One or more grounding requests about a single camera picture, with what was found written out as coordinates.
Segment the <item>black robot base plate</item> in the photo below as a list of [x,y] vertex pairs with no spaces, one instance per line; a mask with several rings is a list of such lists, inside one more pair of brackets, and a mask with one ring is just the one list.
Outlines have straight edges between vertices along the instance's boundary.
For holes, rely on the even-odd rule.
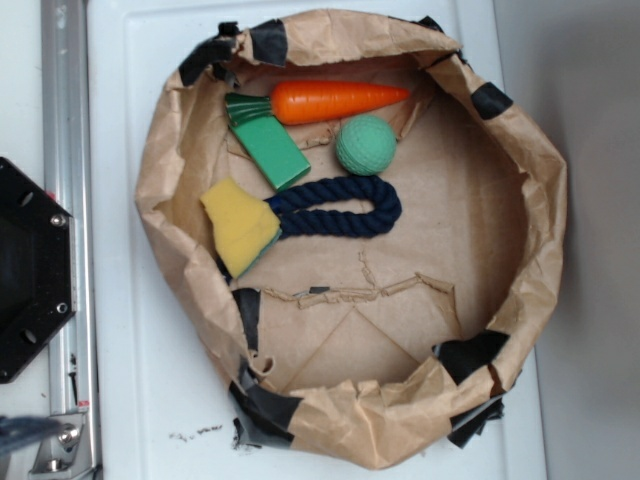
[[1,159],[1,382],[14,381],[75,313],[72,216]]

